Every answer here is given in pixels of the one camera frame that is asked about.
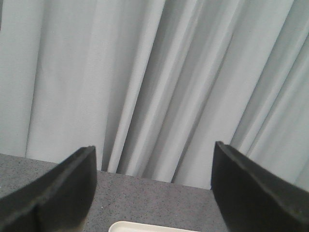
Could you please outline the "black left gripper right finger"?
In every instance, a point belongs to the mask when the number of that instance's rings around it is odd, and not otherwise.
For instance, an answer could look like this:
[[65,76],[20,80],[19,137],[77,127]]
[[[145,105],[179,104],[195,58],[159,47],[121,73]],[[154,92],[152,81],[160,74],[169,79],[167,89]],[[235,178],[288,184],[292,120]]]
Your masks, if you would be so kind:
[[230,232],[309,230],[309,193],[221,141],[214,147],[211,189]]

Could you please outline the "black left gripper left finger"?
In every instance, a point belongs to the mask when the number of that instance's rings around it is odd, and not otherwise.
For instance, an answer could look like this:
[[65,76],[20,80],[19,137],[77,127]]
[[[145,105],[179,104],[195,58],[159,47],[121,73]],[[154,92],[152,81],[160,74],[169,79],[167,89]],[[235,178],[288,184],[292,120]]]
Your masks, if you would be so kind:
[[81,232],[97,186],[96,148],[81,147],[0,200],[2,232]]

